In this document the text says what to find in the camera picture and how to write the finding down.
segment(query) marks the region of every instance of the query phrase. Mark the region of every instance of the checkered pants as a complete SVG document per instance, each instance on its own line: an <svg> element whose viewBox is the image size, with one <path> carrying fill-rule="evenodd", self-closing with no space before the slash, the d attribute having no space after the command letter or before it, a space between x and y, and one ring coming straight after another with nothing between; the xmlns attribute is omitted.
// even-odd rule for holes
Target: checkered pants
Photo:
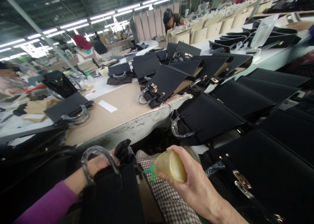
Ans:
<svg viewBox="0 0 314 224"><path fill-rule="evenodd" d="M151 164L155 161L158 155L160 154L149 156L145 152L139 150L136 153L136 160L144 170L147 170L150 169ZM155 196L158 206L163 212L167 223L201 224L195 211L183 201L172 186L158 177L156 177L156 182L151 181L151 173L145 173L144 175L147 177L149 186L152 189L153 195Z"/></svg>

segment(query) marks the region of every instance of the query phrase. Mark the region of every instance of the woman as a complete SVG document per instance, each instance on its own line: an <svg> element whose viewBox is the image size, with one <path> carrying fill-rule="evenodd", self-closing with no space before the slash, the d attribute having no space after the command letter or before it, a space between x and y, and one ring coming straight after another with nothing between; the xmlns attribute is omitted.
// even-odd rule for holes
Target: woman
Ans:
<svg viewBox="0 0 314 224"><path fill-rule="evenodd" d="M174 28L174 25L180 26L181 24L186 23L186 21L187 20L182 18L182 16L180 16L178 13L173 14L172 10L168 8L164 12L163 18L166 34L169 29Z"/></svg>
<svg viewBox="0 0 314 224"><path fill-rule="evenodd" d="M187 181L178 183L163 173L158 174L158 176L166 180L196 213L213 224L248 224L228 201L218 194L207 178L202 166L183 147L171 146L167 150L173 150L179 155L187 173ZM108 165L107 159L100 155L88 161L88 170L94 176L99 170ZM86 185L87 179L83 169L80 168L67 179L59 182L14 223L47 224L58 222L67 213Z"/></svg>

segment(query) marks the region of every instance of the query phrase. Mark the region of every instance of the black leather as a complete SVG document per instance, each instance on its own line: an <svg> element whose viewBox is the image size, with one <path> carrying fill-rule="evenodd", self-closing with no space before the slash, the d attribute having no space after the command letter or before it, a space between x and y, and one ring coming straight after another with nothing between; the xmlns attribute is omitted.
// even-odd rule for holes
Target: black leather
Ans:
<svg viewBox="0 0 314 224"><path fill-rule="evenodd" d="M273 101L276 104L280 104L286 99L294 95L299 88L291 87L279 83L268 82L265 80L260 80L256 78L250 78L246 76L241 76L237 79L237 82L245 85L248 88L260 93L264 97Z"/></svg>
<svg viewBox="0 0 314 224"><path fill-rule="evenodd" d="M284 223L311 222L314 206L314 168L261 130L205 152L213 162L228 159L251 184L249 191ZM240 199L247 197L235 186L232 171L221 170L227 184Z"/></svg>
<svg viewBox="0 0 314 224"><path fill-rule="evenodd" d="M246 119L260 118L276 105L276 103L233 79L217 86L210 94Z"/></svg>
<svg viewBox="0 0 314 224"><path fill-rule="evenodd" d="M124 71L131 71L129 63L123 63L115 66L108 67L108 75L112 77L113 75L122 75Z"/></svg>
<svg viewBox="0 0 314 224"><path fill-rule="evenodd" d="M249 73L247 77L257 78L274 83L280 83L292 87L302 87L307 81L311 80L311 78L309 77L286 74L261 68L255 69L254 71Z"/></svg>
<svg viewBox="0 0 314 224"><path fill-rule="evenodd" d="M195 132L195 137L202 144L247 122L206 93L182 105L177 111L180 116L185 116L182 121Z"/></svg>

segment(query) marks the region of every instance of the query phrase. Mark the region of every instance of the cardboard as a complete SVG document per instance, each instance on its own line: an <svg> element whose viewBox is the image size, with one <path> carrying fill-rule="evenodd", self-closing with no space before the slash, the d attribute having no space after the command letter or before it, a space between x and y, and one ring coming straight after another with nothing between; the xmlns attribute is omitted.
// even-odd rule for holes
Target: cardboard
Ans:
<svg viewBox="0 0 314 224"><path fill-rule="evenodd" d="M222 22L210 25L207 27L206 39L218 36L220 33L220 29L222 26Z"/></svg>

